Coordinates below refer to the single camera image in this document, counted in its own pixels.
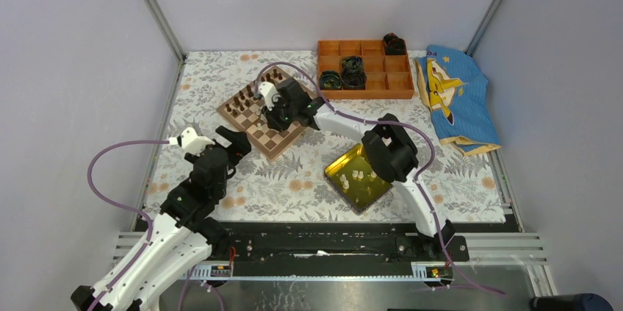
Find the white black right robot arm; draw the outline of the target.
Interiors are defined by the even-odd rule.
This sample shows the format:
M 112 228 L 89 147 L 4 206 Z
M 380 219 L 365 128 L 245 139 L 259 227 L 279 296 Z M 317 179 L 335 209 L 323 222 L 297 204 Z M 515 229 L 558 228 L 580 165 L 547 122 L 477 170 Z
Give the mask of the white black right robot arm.
M 407 202 L 414 213 L 421 249 L 428 259 L 439 261 L 450 252 L 455 229 L 442 218 L 425 186 L 422 173 L 427 165 L 417 159 L 417 148 L 407 133 L 413 127 L 399 122 L 392 114 L 363 118 L 341 110 L 322 96 L 313 99 L 294 79 L 279 86 L 260 82 L 255 96 L 264 100 L 262 114 L 267 125 L 282 131 L 290 124 L 329 131 L 363 145 L 371 169 L 388 182 Z

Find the dark blue cylinder object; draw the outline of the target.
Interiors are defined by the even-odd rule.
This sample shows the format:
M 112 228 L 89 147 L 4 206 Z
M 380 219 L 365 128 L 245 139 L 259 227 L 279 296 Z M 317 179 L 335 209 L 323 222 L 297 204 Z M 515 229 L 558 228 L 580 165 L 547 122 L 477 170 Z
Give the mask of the dark blue cylinder object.
M 595 293 L 537 296 L 528 305 L 536 311 L 614 311 L 606 299 Z

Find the blue pikachu cloth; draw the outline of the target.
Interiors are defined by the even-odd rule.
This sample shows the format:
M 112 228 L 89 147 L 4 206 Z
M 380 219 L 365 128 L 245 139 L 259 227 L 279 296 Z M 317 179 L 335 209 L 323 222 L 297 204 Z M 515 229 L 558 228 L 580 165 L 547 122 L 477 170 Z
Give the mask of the blue pikachu cloth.
M 421 102 L 442 145 L 454 146 L 465 156 L 501 147 L 486 104 L 489 81 L 469 55 L 430 45 L 414 65 Z

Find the orange compartment tray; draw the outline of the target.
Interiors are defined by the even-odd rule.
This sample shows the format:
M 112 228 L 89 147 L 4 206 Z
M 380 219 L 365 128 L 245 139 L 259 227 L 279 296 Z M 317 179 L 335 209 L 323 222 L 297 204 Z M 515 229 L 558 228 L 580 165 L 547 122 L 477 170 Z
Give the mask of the orange compartment tray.
M 317 84 L 329 99 L 411 99 L 407 55 L 385 55 L 383 39 L 317 42 Z

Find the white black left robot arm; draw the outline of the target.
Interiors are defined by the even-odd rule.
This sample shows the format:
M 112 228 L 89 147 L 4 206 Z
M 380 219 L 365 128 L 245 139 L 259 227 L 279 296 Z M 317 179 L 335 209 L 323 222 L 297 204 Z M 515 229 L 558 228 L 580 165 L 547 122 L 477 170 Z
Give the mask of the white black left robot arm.
M 92 286 L 77 287 L 71 301 L 78 310 L 158 310 L 159 298 L 198 263 L 219 260 L 228 250 L 228 232 L 211 217 L 226 195 L 227 181 L 251 152 L 245 132 L 219 126 L 224 146 L 190 126 L 176 137 L 154 144 L 178 146 L 192 164 L 187 178 L 175 186 L 150 218 L 137 214 L 147 230 L 111 271 Z

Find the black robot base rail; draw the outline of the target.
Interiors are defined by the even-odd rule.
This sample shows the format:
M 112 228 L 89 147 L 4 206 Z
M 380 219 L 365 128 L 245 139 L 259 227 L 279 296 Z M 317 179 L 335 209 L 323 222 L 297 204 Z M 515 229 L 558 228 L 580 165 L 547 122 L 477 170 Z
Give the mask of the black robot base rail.
M 413 224 L 228 222 L 226 239 L 207 258 L 235 277 L 407 276 L 413 263 L 442 268 L 467 262 L 462 236 L 440 243 Z

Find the gold metal tin tray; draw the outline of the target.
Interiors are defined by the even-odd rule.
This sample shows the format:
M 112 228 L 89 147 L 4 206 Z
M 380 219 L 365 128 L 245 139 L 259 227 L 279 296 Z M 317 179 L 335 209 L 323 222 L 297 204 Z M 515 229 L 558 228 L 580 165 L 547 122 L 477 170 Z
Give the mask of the gold metal tin tray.
M 362 171 L 364 178 L 355 180 L 352 171 Z M 350 187 L 342 189 L 339 177 L 344 174 Z M 392 184 L 380 178 L 372 169 L 362 144 L 356 144 L 324 170 L 327 183 L 357 215 L 362 215 L 392 189 Z

